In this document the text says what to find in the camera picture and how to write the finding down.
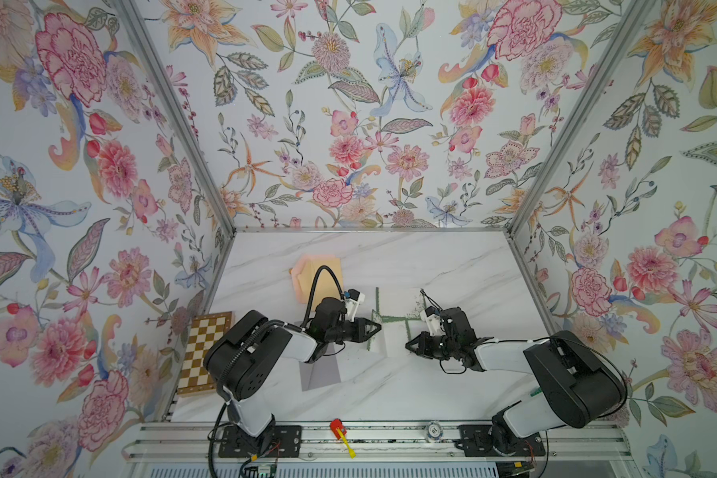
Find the grey lavender envelope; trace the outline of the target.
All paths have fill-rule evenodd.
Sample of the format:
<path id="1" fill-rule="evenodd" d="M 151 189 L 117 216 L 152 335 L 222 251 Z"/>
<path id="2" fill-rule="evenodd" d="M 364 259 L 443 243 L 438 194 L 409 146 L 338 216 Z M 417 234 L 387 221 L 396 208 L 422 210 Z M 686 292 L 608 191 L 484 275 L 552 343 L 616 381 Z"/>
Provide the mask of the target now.
<path id="1" fill-rule="evenodd" d="M 339 384 L 341 379 L 339 363 L 334 345 L 328 345 L 326 354 L 314 364 L 299 364 L 301 388 L 303 392 Z"/>

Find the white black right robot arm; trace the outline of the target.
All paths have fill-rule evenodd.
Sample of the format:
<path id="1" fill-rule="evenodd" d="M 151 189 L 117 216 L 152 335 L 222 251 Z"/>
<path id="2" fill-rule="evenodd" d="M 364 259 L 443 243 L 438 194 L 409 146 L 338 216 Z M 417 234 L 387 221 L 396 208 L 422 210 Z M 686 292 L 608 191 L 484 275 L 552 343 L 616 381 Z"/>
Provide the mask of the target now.
<path id="1" fill-rule="evenodd" d="M 539 394 L 491 418 L 491 435 L 507 443 L 563 426 L 584 428 L 627 401 L 624 378 L 570 332 L 539 339 L 479 338 L 459 308 L 423 312 L 428 330 L 406 343 L 418 357 L 455 360 L 472 372 L 531 376 Z"/>

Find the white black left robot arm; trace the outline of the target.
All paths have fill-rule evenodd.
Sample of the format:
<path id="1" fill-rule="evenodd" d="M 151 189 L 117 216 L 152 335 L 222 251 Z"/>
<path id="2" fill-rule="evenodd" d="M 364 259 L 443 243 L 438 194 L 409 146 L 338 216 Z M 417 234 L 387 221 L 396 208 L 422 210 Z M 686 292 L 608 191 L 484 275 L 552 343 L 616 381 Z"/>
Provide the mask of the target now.
<path id="1" fill-rule="evenodd" d="M 297 326 L 269 319 L 251 310 L 216 341 L 202 366 L 214 380 L 229 421 L 251 438 L 275 422 L 258 390 L 281 359 L 312 364 L 326 356 L 331 344 L 364 344 L 382 325 L 357 315 L 362 294 L 350 290 L 342 299 L 326 298 L 313 316 Z"/>

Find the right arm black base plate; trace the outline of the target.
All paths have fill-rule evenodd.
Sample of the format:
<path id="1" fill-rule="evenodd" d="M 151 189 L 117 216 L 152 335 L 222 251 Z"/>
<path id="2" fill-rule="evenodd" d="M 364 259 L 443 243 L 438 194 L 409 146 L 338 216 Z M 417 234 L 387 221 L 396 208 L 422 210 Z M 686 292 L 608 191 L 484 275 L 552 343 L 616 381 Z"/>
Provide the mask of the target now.
<path id="1" fill-rule="evenodd" d="M 466 457 L 544 457 L 545 444 L 539 433 L 519 438 L 509 429 L 498 425 L 492 430 L 488 423 L 463 424 L 458 426 L 459 440 L 456 447 Z"/>

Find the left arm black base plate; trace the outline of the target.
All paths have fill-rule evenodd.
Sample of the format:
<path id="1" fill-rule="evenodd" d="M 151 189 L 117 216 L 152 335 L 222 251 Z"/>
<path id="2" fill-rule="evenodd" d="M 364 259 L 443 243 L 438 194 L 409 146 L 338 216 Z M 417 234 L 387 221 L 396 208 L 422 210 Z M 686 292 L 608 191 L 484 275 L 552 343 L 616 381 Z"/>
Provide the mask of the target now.
<path id="1" fill-rule="evenodd" d="M 220 458 L 251 458 L 265 454 L 274 458 L 298 458 L 302 445 L 300 425 L 269 425 L 260 436 L 253 437 L 237 425 L 223 428 L 217 438 Z"/>

